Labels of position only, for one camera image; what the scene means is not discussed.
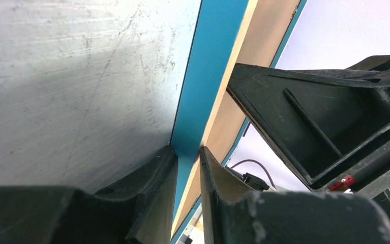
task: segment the black cable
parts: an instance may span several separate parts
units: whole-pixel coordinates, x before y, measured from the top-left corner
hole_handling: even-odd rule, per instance
[[[271,179],[271,176],[270,174],[268,173],[268,170],[265,168],[265,166],[263,166],[261,163],[259,163],[258,161],[256,160],[253,160],[253,159],[246,159],[246,160],[243,160],[243,161],[239,161],[238,163],[232,165],[230,168],[233,169],[235,168],[236,166],[242,164],[242,163],[245,163],[245,162],[253,162],[253,163],[256,163],[257,165],[261,166],[263,171],[265,171],[266,173],[266,176],[268,176],[268,179],[269,179],[269,182],[271,182],[271,186],[273,186],[274,188],[276,188],[276,185],[274,184],[273,182],[273,179]]]

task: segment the black machine part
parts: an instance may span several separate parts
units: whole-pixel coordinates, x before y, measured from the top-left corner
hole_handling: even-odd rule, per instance
[[[167,146],[93,195],[70,187],[0,187],[0,243],[167,244],[177,172]]]
[[[269,193],[244,184],[200,150],[205,243],[390,243],[373,201],[339,193]]]
[[[229,168],[228,166],[225,166],[225,169],[227,169],[229,172],[231,172],[238,179],[240,179],[242,182],[244,182],[254,190],[264,191],[269,189],[269,185],[267,185],[267,183],[265,183],[265,181],[259,177],[256,177],[250,173],[240,174],[236,172],[234,169]]]
[[[382,195],[390,216],[390,55],[346,70],[237,64],[227,90],[312,191],[347,184],[376,201]]]

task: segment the white wall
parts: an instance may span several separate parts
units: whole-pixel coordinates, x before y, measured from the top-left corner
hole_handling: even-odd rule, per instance
[[[168,144],[199,4],[0,1],[0,185],[91,192]]]
[[[276,66],[344,69],[390,54],[390,1],[308,0]]]
[[[307,187],[286,167],[270,146],[268,146],[253,125],[249,126],[244,137],[240,139],[227,165],[228,167],[232,167],[236,163],[246,159],[256,160],[261,163],[270,174],[276,186],[290,191],[308,191]],[[241,174],[248,172],[263,179],[270,187],[272,186],[267,174],[256,163],[244,162],[237,165],[234,170]]]

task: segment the scratch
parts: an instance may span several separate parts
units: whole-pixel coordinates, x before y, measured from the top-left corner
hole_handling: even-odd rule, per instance
[[[18,219],[15,223],[9,225],[8,227],[6,227],[5,229],[3,230],[0,230],[0,235],[1,234],[4,234],[5,232],[7,232],[8,230],[14,228],[15,226],[21,224],[22,222],[26,221],[27,219],[29,219],[31,216],[34,216],[34,214],[36,214],[36,212],[42,207],[43,203],[48,201],[49,199],[49,195],[44,197],[44,199],[39,202],[39,204],[33,209],[30,211],[29,214],[25,215],[24,217]]]
[[[280,119],[281,121],[284,121],[282,114],[280,113],[279,109],[276,107],[277,115],[279,118],[277,118],[274,123],[277,125],[277,121]]]
[[[147,73],[146,73],[145,67],[144,67],[144,61],[142,60],[142,54],[140,54],[139,56],[140,56],[140,59],[141,59],[142,72],[144,73],[144,76],[147,76]]]
[[[255,76],[252,76],[251,79],[254,80],[256,83],[258,83],[258,84],[260,84],[260,85],[265,86],[266,88],[268,88],[268,86],[265,85],[265,82],[262,82],[262,81],[261,81],[261,80],[262,80],[262,76],[261,76],[260,74],[256,74],[256,76],[257,76],[258,78],[255,78]]]
[[[85,39],[85,53],[87,54],[87,66],[90,66],[90,59],[92,59],[92,54],[90,52],[92,41],[85,36],[83,37]]]
[[[114,50],[112,51],[111,56],[109,57],[108,61],[106,62],[106,65],[105,65],[105,67],[103,68],[101,75],[99,76],[98,82],[96,83],[96,87],[95,87],[95,89],[94,89],[94,91],[93,91],[92,96],[90,97],[90,101],[89,101],[89,103],[88,103],[88,105],[87,105],[87,109],[85,110],[85,114],[84,114],[84,116],[83,116],[83,118],[82,118],[82,121],[81,121],[81,124],[80,124],[80,126],[79,126],[78,133],[77,133],[77,135],[76,135],[75,141],[74,141],[74,143],[73,143],[73,145],[72,145],[71,151],[70,151],[69,156],[68,156],[68,159],[67,159],[67,161],[66,161],[65,169],[64,169],[64,171],[63,171],[63,176],[62,176],[63,178],[64,178],[65,175],[66,175],[66,171],[67,171],[67,169],[68,169],[69,162],[70,162],[70,160],[71,160],[71,158],[72,158],[72,153],[73,153],[73,151],[75,150],[76,144],[77,144],[78,139],[79,139],[79,135],[81,134],[81,129],[82,129],[82,127],[84,126],[85,118],[87,117],[87,114],[88,114],[88,111],[89,111],[89,109],[90,109],[90,106],[92,105],[93,98],[94,98],[95,95],[96,95],[96,92],[97,92],[97,90],[98,90],[98,88],[99,88],[99,84],[101,83],[102,78],[103,78],[103,76],[104,76],[106,70],[108,69],[109,64],[111,63],[111,59],[114,57],[115,53],[117,52],[118,46],[120,45],[120,43],[121,43],[122,40],[123,40],[123,37],[125,36],[125,32],[126,32],[127,29],[132,25],[132,22],[133,22],[133,20],[134,20],[134,18],[135,18],[135,15],[138,13],[139,7],[141,7],[141,3],[138,4],[138,8],[136,9],[135,13],[130,17],[129,23],[128,23],[128,24],[126,25],[126,27],[121,31],[121,32],[123,33],[123,34],[122,34],[122,37],[121,37],[120,40],[118,41],[118,43],[117,43],[116,47],[114,48]]]
[[[311,96],[320,97],[320,98],[336,98],[336,97],[329,97],[329,96],[322,96],[317,94],[310,94]]]
[[[302,88],[302,89],[311,89],[311,90],[319,90],[319,91],[320,91],[319,88],[310,87],[310,86],[302,86],[302,85],[299,85],[298,87],[299,87],[299,88]]]

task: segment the gray metal panel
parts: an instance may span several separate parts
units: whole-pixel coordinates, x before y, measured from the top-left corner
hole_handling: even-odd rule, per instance
[[[0,1],[0,185],[93,192],[167,144],[199,4]]]

